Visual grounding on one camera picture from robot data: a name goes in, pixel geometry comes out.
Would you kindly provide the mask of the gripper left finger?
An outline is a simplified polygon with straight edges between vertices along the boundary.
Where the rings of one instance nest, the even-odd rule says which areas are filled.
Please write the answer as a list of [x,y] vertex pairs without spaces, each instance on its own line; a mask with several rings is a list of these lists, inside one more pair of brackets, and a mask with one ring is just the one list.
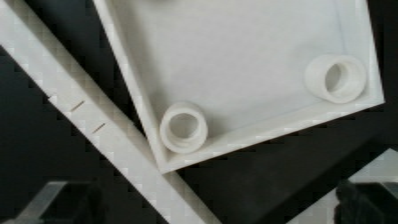
[[51,202],[65,184],[65,181],[51,181],[46,183],[33,196],[31,201],[26,204],[22,211],[19,212],[19,215],[8,221],[8,224],[44,224],[40,216],[49,208]]

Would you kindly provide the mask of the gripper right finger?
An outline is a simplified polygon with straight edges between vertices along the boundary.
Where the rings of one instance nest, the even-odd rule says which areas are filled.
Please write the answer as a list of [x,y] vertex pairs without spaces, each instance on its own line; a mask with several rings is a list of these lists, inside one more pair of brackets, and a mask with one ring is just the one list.
[[335,197],[333,224],[398,224],[398,182],[344,180]]

